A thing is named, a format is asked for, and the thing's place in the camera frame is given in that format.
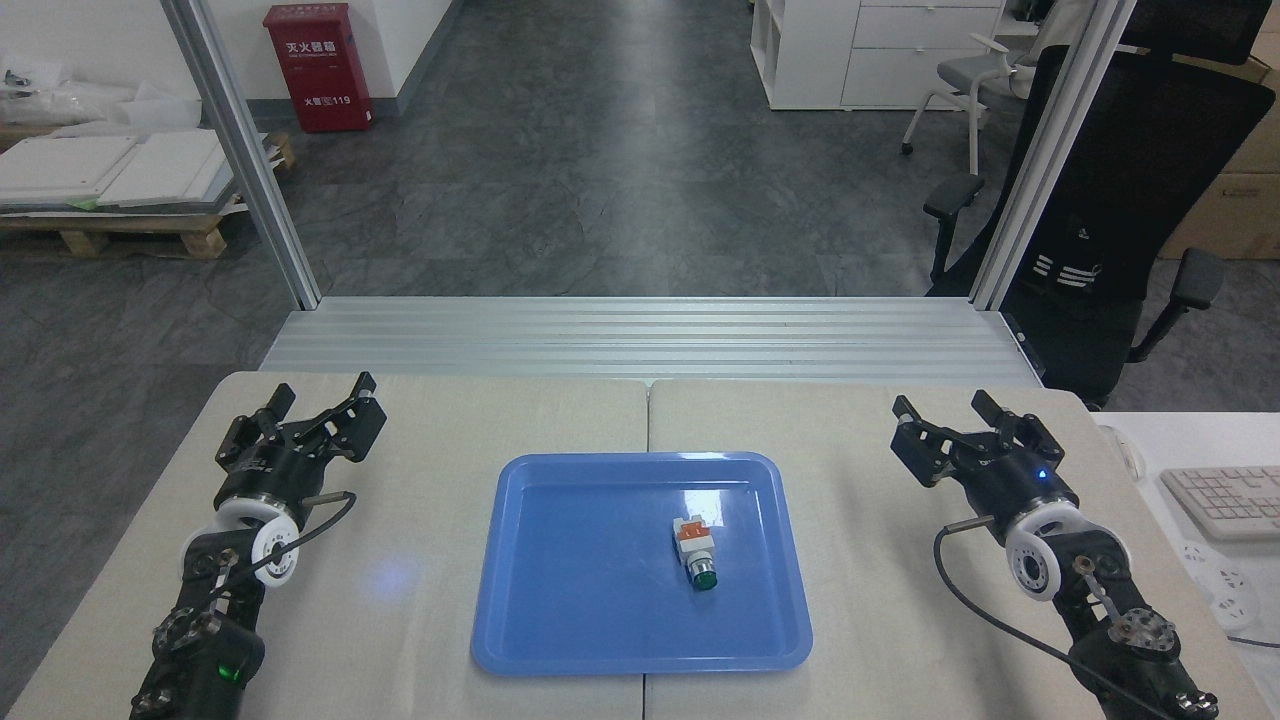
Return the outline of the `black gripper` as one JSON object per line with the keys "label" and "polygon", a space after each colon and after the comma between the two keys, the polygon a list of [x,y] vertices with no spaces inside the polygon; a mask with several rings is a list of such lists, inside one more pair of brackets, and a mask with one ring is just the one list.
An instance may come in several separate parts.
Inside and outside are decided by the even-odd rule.
{"label": "black gripper", "polygon": [[[972,407],[995,430],[995,439],[986,441],[984,430],[960,433],[937,427],[920,419],[905,395],[895,397],[892,414],[897,425],[890,448],[920,486],[931,488],[954,475],[975,515],[993,518],[992,536],[1006,536],[1020,515],[1041,505],[1057,501],[1079,505],[1078,496],[1057,474],[1062,446],[1037,415],[1016,415],[987,391],[974,393]],[[1001,455],[970,454],[957,459],[959,451],[945,448],[947,443]]]}
{"label": "black gripper", "polygon": [[361,372],[349,396],[339,405],[302,421],[285,424],[287,448],[273,442],[291,410],[296,393],[280,383],[270,400],[252,415],[237,416],[218,448],[218,465],[227,471],[215,495],[219,509],[233,497],[269,496],[289,512],[302,512],[302,500],[321,489],[320,460],[346,457],[362,462],[387,414],[374,397],[378,383]]}

